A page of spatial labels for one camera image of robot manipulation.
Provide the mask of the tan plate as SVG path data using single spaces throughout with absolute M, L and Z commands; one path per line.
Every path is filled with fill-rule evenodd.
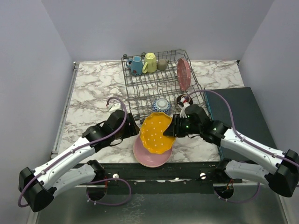
M 143 122 L 140 138 L 143 146 L 152 154 L 163 154 L 170 150 L 175 138 L 164 136 L 172 118 L 164 112 L 153 112 Z

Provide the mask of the red blue patterned bowl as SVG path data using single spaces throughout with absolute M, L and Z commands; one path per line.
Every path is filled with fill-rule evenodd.
M 167 115 L 171 114 L 171 104 L 166 99 L 159 98 L 153 102 L 153 112 L 164 112 Z

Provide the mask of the dark brown patterned bowl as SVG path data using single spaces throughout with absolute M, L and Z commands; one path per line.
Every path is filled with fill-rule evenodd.
M 192 98 L 186 96 L 185 94 L 179 95 L 176 98 L 176 104 L 177 104 L 177 106 L 179 106 L 180 108 L 182 108 L 184 106 L 184 103 L 188 103 L 188 104 L 192 105 L 193 104 L 193 100 L 192 100 Z

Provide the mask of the grey wire dish rack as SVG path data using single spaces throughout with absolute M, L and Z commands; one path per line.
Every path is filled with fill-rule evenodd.
M 153 112 L 155 100 L 160 98 L 167 100 L 171 104 L 171 114 L 179 113 L 180 108 L 176 103 L 177 97 L 202 89 L 185 50 L 175 49 L 155 52 L 154 54 L 157 60 L 166 59 L 168 61 L 165 71 L 156 70 L 153 73 L 132 75 L 127 65 L 133 56 L 124 54 L 121 58 L 129 110 L 140 124 Z M 177 77 L 177 64 L 180 58 L 185 59 L 191 69 L 191 84 L 186 91 L 180 89 Z

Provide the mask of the pink dotted plate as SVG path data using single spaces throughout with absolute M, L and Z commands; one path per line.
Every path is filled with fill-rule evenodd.
M 180 89 L 182 91 L 186 91 L 191 84 L 191 68 L 184 58 L 180 58 L 178 60 L 177 77 Z

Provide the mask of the blue mug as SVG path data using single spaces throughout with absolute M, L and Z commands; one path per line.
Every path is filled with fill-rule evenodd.
M 134 56 L 132 59 L 126 61 L 126 66 L 130 69 L 130 74 L 139 76 L 142 74 L 142 58 L 140 56 Z

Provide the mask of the yellow cream mug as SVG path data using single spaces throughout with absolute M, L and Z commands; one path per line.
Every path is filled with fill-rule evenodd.
M 147 53 L 144 58 L 144 65 L 142 68 L 142 72 L 145 73 L 153 73 L 157 70 L 157 59 L 154 53 Z

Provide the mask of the small grey mug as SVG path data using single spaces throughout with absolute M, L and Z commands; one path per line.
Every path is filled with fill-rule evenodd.
M 160 71 L 165 71 L 168 67 L 168 60 L 161 58 L 157 62 L 157 69 Z

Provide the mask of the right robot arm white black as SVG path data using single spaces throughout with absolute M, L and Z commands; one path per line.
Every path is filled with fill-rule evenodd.
M 183 138 L 199 135 L 204 141 L 235 151 L 252 161 L 251 164 L 225 160 L 215 171 L 221 183 L 229 179 L 245 179 L 267 185 L 275 193 L 292 197 L 299 183 L 299 155 L 268 147 L 218 120 L 212 120 L 198 105 L 182 108 L 174 114 L 164 131 L 167 137 Z

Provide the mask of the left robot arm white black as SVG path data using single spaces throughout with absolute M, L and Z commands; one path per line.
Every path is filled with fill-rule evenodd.
M 60 193 L 83 183 L 99 184 L 105 175 L 104 168 L 96 161 L 88 161 L 75 168 L 83 159 L 110 147 L 114 140 L 135 136 L 140 129 L 131 113 L 118 109 L 102 121 L 87 128 L 82 136 L 68 149 L 45 164 L 30 169 L 25 167 L 19 173 L 18 189 L 21 199 L 27 202 L 33 212 L 46 208 Z

